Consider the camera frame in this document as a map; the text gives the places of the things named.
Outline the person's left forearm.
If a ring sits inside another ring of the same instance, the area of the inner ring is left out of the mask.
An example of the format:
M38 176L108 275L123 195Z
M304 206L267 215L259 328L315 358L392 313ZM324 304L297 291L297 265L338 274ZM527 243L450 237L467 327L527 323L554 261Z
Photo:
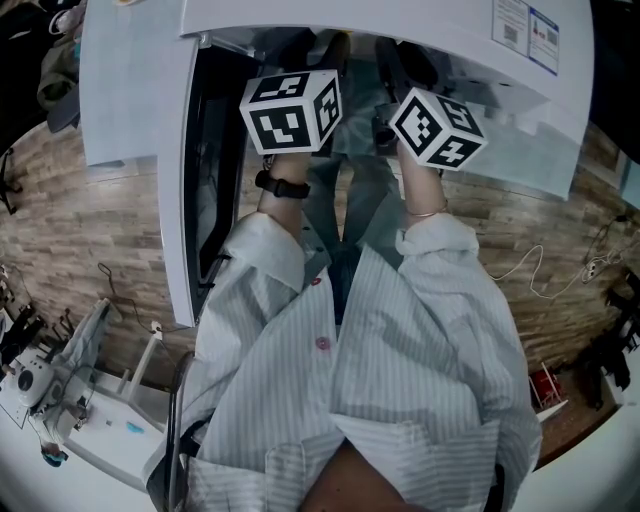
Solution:
M276 155L268 175L291 185L305 185L310 159L310 153ZM276 197L270 191L263 190L257 210L270 216L298 241L302 232L302 203L302 199Z

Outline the white pink toy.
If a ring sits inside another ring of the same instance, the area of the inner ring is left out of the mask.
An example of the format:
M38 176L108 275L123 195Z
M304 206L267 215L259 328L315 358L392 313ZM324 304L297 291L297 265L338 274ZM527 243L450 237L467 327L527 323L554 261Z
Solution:
M49 23L49 34L58 36L75 33L83 23L85 11L86 5L79 4L56 13Z

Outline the black office chair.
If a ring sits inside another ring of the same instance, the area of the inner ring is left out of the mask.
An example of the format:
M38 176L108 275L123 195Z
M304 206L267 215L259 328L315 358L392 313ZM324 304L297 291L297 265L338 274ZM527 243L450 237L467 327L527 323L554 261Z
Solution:
M590 121L640 165L640 0L590 0L594 78Z

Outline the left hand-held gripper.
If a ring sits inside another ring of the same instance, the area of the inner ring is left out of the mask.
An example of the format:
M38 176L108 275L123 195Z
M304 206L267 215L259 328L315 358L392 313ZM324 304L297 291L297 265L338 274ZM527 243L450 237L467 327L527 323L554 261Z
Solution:
M239 106L260 155L314 153L343 117L340 77L350 55L350 37L331 39L310 69L250 79Z

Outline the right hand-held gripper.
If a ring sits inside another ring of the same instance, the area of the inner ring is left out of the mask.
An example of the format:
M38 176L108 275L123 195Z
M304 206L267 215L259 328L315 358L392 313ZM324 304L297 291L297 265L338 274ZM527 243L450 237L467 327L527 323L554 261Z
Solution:
M379 37L375 56L389 102L375 107L373 140L380 156L401 143L423 166L458 171L487 145L481 123L422 47Z

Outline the black wristband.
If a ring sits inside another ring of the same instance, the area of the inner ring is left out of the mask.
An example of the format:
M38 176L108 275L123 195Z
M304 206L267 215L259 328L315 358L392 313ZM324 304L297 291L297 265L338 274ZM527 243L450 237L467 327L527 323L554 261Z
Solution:
M261 170L255 178L255 185L276 198L303 200L310 192L307 183L294 184L282 178L273 178L268 170Z

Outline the olive garment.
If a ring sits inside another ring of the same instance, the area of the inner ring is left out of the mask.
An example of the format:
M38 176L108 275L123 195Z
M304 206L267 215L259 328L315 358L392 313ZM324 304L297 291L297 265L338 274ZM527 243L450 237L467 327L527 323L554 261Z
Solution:
M50 111L79 81L79 57L72 33L56 40L41 63L41 78L37 90L40 106Z

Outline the white microwave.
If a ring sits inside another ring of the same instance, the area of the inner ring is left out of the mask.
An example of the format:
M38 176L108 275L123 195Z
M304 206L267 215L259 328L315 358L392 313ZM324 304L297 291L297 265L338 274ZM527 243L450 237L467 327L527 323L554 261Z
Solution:
M164 261L175 321L193 326L198 316L188 278L184 242L184 165L189 100L202 32L216 29L309 26L346 29L405 39L443 50L487 68L538 95L537 109L551 126L567 130L575 120L566 86L569 61L558 75L493 40L498 0L180 0L169 16L158 125L158 201Z

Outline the person's right forearm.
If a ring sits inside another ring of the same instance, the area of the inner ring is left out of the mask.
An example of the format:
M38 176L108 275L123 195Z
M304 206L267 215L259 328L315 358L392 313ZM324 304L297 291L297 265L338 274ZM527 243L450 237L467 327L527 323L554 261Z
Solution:
M405 194L406 228L447 211L439 172L415 162L402 143L398 144L398 161Z

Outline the red box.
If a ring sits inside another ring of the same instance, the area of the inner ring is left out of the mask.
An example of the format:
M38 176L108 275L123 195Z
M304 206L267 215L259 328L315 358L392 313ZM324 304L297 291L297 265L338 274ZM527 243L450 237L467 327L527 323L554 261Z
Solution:
M533 406L537 412L550 409L566 399L556 375L543 367L529 375Z

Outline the white workbench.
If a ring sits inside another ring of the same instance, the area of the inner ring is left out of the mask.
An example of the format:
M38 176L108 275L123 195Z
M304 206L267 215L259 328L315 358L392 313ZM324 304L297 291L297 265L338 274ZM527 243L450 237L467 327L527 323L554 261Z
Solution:
M73 433L65 447L97 470L144 493L143 467L163 439L169 394L142 382L163 337L150 336L134 370L118 377L98 371L89 400L90 419ZM144 429L130 432L130 421Z

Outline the black swivel chair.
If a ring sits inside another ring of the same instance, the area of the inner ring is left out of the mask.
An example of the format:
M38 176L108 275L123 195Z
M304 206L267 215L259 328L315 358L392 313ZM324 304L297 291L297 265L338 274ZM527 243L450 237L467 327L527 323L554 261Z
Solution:
M42 61L55 41L49 33L51 19L51 13L31 2L0 15L0 202L10 214L16 207L7 194L22 191L5 181L12 145L47 117L37 92Z

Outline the striped white shirt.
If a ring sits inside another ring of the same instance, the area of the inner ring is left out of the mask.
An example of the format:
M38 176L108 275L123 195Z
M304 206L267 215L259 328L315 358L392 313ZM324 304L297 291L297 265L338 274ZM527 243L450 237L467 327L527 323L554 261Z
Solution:
M453 216L396 247L398 267L363 248L337 318L289 232L236 225L185 382L182 425L201 429L185 512L294 512L344 442L413 505L482 512L501 482L513 506L541 429L508 304Z

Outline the person's legs in jeans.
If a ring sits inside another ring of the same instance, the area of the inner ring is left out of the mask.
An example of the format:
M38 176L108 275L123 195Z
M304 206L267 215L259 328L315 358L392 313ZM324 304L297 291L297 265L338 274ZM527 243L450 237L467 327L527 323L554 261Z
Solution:
M338 231L335 191L342 163L353 177L347 193L344 231ZM332 284L334 315L342 323L361 251L368 245L393 268L402 262L395 248L404 225L404 202L398 180L384 158L374 156L313 157L308 171L309 196L303 201L302 245L305 282L324 268Z

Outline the grey desk with white legs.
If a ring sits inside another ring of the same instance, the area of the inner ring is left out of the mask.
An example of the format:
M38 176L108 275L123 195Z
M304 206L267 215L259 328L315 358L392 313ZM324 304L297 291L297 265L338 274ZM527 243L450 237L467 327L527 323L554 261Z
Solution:
M618 153L616 172L619 175L621 198L640 210L640 164L633 161L622 150Z

